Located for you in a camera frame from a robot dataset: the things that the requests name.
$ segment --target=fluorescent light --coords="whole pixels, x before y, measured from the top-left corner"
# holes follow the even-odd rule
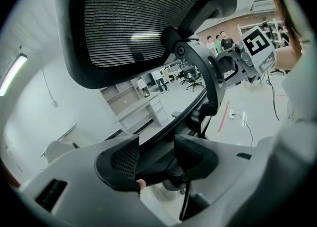
[[[139,39],[146,39],[146,38],[153,38],[160,36],[160,33],[147,33],[147,34],[136,34],[131,37],[131,40],[139,40]]]
[[[22,65],[27,60],[27,56],[24,54],[19,54],[18,58],[15,60],[14,64],[9,69],[8,73],[6,74],[4,80],[1,83],[0,86],[0,96],[4,96],[6,90],[9,88],[9,85],[11,81],[13,80],[16,73],[19,71],[19,69],[22,67]]]

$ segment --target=mesh backrest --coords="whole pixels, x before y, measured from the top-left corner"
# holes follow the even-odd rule
[[[99,67],[142,62],[163,55],[165,27],[179,27],[197,0],[86,0],[85,37]]]

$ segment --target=power outlet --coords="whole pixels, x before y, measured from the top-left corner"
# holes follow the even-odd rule
[[[234,109],[230,109],[230,111],[229,111],[229,119],[230,120],[234,119]]]

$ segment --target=brick wall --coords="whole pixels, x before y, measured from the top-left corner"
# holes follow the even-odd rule
[[[266,17],[266,21],[271,21],[273,18],[276,20],[279,20],[279,17],[275,12],[270,13],[262,13],[262,14],[251,14],[251,15],[245,15],[238,18],[234,18],[231,20],[228,20],[226,22],[220,23],[216,26],[207,28],[199,33],[197,33],[200,41],[204,44],[207,43],[207,36],[212,36],[213,41],[216,40],[216,35],[220,35],[221,31],[225,31],[228,37],[232,38],[234,42],[239,41],[239,31],[238,31],[238,24],[239,26],[245,26],[255,23],[263,22],[263,18]]]

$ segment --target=white wall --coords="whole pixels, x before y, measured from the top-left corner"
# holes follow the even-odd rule
[[[0,48],[1,59],[12,60],[20,52],[28,55],[0,97],[0,156],[20,183],[47,165],[40,155],[74,123],[89,143],[103,141],[120,128],[101,92],[83,88],[69,76],[53,0],[19,0],[1,30]],[[57,108],[52,106],[42,66]]]

